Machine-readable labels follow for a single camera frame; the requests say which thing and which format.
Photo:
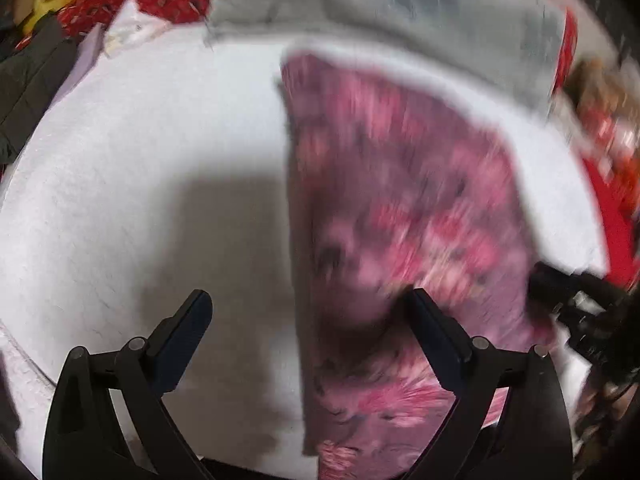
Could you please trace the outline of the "purple pink floral shirt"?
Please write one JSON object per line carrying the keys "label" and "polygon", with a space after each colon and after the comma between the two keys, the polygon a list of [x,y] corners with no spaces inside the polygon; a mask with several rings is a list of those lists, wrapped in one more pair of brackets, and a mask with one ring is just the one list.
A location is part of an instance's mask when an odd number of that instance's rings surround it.
{"label": "purple pink floral shirt", "polygon": [[494,130],[372,70],[299,53],[281,75],[318,475],[393,479],[454,400],[405,323],[406,289],[498,348],[554,339],[525,304],[537,254],[512,160]]}

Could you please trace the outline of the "white quilted bed cover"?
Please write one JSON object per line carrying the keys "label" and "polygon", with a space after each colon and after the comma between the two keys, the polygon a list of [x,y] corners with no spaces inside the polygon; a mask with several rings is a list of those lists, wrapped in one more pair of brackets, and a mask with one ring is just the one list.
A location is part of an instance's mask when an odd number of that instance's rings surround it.
{"label": "white quilted bed cover", "polygon": [[314,50],[440,93],[498,129],[544,258],[608,268],[600,214],[558,130],[487,84],[363,39],[210,44],[177,27],[100,58],[45,114],[1,185],[1,319],[44,376],[122,348],[194,289],[214,319],[166,405],[198,454],[311,479],[303,453],[280,65]]}

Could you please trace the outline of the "grey flower embroidered pillow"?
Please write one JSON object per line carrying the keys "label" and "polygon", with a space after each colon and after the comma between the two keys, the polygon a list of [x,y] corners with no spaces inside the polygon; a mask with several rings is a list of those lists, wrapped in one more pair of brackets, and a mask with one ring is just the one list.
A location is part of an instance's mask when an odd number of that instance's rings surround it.
{"label": "grey flower embroidered pillow", "polygon": [[493,84],[544,112],[572,65],[577,21],[559,0],[210,0],[216,35],[362,30]]}

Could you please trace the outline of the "dark green quilted jacket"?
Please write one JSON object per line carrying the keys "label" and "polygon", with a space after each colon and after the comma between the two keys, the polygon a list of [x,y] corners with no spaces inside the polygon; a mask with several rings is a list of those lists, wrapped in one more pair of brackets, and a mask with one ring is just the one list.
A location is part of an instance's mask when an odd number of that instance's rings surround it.
{"label": "dark green quilted jacket", "polygon": [[1,166],[12,164],[72,70],[77,44],[58,18],[40,18],[32,39],[1,62]]}

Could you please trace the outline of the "clear plastic packet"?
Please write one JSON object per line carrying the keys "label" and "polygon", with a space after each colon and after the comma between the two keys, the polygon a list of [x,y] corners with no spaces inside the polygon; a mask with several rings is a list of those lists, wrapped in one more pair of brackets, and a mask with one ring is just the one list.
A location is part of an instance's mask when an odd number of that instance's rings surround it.
{"label": "clear plastic packet", "polygon": [[124,0],[103,37],[103,51],[114,58],[167,32],[170,21],[140,10],[138,0]]}

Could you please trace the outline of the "plain red cloth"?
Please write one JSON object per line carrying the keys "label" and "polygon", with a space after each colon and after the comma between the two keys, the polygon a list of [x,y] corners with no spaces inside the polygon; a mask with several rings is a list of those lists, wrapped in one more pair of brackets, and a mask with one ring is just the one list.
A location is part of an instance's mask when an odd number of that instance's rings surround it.
{"label": "plain red cloth", "polygon": [[613,193],[605,184],[597,166],[589,159],[582,158],[587,176],[593,189],[601,217],[601,226],[608,255],[606,279],[623,288],[630,289],[639,277],[639,260],[634,258],[631,222],[627,220],[616,204]]}

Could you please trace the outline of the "doll in plastic wrap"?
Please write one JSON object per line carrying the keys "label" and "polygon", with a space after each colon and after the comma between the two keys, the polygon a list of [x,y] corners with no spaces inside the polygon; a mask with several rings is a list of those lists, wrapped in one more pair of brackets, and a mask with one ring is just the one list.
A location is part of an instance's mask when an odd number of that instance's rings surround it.
{"label": "doll in plastic wrap", "polygon": [[570,96],[594,156],[620,206],[639,207],[639,65],[585,58],[570,75]]}

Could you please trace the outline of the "white paper sheet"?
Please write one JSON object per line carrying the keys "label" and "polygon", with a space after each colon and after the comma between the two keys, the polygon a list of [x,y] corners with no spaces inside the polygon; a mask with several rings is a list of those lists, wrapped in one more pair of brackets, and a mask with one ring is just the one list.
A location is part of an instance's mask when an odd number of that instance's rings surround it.
{"label": "white paper sheet", "polygon": [[85,76],[93,69],[98,60],[103,47],[105,27],[102,24],[95,24],[88,32],[87,36],[78,44],[77,58],[70,73],[55,93],[50,107],[64,99]]}

